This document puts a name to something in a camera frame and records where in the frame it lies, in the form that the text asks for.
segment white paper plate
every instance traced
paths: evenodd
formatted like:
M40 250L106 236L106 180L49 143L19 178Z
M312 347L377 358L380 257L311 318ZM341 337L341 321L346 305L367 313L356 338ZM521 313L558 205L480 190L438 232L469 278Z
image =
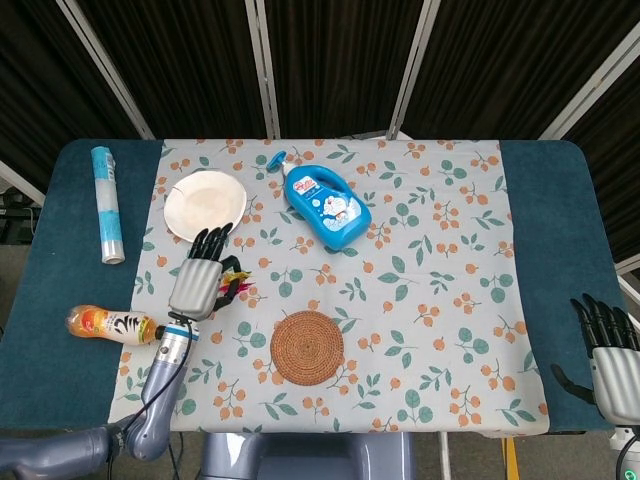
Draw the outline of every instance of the white paper plate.
M164 204L164 221L178 237L193 242L203 228L235 228L244 214L247 192L231 175L196 172L176 183Z

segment blue detergent bottle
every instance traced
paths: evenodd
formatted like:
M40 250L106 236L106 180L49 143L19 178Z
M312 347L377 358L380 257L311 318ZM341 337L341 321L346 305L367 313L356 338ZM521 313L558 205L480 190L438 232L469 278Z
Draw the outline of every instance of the blue detergent bottle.
M287 152L278 152L269 171L283 164L284 194L332 250L342 250L369 228L371 213L342 177L320 165L284 163Z

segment floor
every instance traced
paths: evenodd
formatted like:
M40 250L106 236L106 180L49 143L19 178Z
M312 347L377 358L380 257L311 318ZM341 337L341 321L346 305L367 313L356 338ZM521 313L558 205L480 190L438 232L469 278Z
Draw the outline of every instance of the floor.
M29 247L0 245L0 326L4 327L24 268ZM55 432L1 431L0 437L44 437ZM613 477L615 456L609 450L610 432L591 432L584 435L545 435L516 440L520 478L547 480L580 478L604 480ZM194 478L200 465L203 434L184 434L184 455L181 478ZM477 434L450 434L451 465L454 479L504 480L499 440ZM180 449L178 434L172 434L176 455ZM414 435L416 480L440 478L439 446L435 434ZM13 478L0 474L0 480ZM106 478L106 469L85 477ZM114 479L171 479L168 454L151 463L140 463L126 456L114 464Z

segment woven placemat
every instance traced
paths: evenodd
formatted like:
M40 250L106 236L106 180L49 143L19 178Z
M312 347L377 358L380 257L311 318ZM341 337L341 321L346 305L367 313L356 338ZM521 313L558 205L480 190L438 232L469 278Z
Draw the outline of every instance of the woven placemat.
M342 333L326 315L294 313L275 329L271 358L291 383L317 385L331 378L344 361Z

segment plastic bottle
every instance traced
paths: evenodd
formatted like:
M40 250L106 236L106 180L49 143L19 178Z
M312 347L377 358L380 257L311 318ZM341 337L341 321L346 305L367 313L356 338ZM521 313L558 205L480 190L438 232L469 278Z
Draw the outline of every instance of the plastic bottle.
M268 169L283 164L286 152L278 152ZM340 175L320 165L284 163L284 194L293 208L332 250L341 250L369 228L371 213Z
M162 338L164 326L142 312L112 312L94 305L78 305L67 316L76 337L102 337L126 345L143 345Z

